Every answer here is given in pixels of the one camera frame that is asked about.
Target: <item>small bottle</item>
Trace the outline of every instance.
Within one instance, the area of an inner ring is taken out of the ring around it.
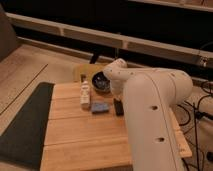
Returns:
[[[89,109],[90,107],[90,86],[88,81],[83,81],[81,84],[81,107],[83,109]]]

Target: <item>bowl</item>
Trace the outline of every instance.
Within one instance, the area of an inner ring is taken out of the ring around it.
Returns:
[[[96,73],[92,77],[92,85],[97,92],[110,92],[110,81],[104,76],[104,73],[102,71]]]

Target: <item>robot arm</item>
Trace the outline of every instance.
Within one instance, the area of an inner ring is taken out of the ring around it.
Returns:
[[[180,70],[127,68],[122,59],[103,72],[112,93],[123,94],[134,170],[183,171],[169,107],[190,95],[191,78]]]

